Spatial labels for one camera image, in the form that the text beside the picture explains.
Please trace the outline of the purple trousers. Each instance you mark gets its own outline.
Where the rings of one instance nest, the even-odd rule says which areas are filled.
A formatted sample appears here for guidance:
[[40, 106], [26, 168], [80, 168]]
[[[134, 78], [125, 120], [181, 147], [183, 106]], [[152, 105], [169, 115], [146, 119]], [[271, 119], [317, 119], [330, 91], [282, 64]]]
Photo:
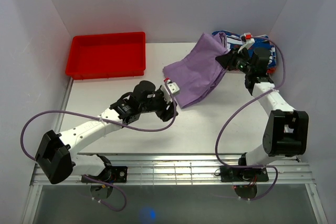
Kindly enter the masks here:
[[226, 70], [216, 61], [228, 53], [225, 33], [203, 33], [182, 60], [163, 68], [163, 74], [180, 88], [176, 101], [180, 108], [202, 101], [221, 82]]

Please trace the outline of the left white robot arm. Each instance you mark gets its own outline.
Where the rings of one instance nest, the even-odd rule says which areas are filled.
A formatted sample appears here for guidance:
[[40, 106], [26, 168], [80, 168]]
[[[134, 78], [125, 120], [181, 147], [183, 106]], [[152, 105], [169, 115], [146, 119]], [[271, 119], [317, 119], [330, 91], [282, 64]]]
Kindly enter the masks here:
[[97, 117], [72, 129], [43, 135], [35, 160], [51, 184], [59, 184], [71, 175], [80, 175], [83, 183], [91, 179], [104, 183], [125, 182], [117, 178], [110, 161], [100, 155], [82, 155], [80, 152], [108, 134], [129, 128], [143, 113], [155, 113], [163, 122], [173, 121], [178, 115], [174, 96], [180, 89], [166, 79], [159, 88], [149, 81], [140, 81], [133, 91], [123, 94]]

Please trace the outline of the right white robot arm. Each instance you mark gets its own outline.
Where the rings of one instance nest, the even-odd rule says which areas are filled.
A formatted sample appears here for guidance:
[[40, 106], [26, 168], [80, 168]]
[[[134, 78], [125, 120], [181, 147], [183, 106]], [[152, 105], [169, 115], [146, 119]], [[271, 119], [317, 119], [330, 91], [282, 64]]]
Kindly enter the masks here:
[[225, 70], [244, 73], [246, 89], [268, 115], [261, 145], [242, 154], [237, 165], [222, 165], [218, 173], [222, 182], [267, 182], [267, 165], [306, 151], [309, 116], [290, 106], [276, 90], [267, 72], [269, 57], [269, 50], [258, 47], [251, 55], [246, 48], [236, 48], [215, 58]]

